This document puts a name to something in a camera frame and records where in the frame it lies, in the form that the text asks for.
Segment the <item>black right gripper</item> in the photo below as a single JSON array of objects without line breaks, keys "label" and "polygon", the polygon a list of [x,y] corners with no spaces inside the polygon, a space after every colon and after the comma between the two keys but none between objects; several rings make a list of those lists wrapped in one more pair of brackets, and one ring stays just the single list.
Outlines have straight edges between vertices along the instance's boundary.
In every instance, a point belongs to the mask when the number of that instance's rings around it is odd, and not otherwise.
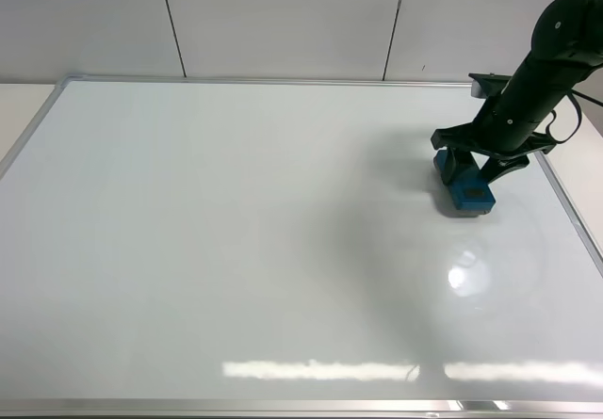
[{"label": "black right gripper", "polygon": [[474,165],[472,153],[482,155],[520,155],[512,159],[489,157],[480,169],[482,180],[491,184],[510,172],[530,164],[526,154],[556,147],[552,137],[535,132],[527,121],[516,123],[499,113],[501,96],[485,100],[472,122],[449,128],[436,129],[431,144],[438,152],[438,170],[445,185],[453,183],[464,171]]}]

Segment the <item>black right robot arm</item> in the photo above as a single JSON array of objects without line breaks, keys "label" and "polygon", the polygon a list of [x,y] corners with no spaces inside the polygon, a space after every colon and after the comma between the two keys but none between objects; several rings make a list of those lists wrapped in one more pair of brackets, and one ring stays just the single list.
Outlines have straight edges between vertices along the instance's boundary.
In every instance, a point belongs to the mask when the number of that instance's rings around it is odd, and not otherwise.
[{"label": "black right robot arm", "polygon": [[485,102],[470,123],[437,129],[434,149],[444,152],[442,181],[452,184],[473,164],[476,153],[488,160],[478,173],[491,183],[528,163],[531,153],[550,152],[559,140],[540,133],[541,122],[573,88],[602,67],[602,0],[555,0],[533,29],[530,51],[511,76],[473,73]]}]

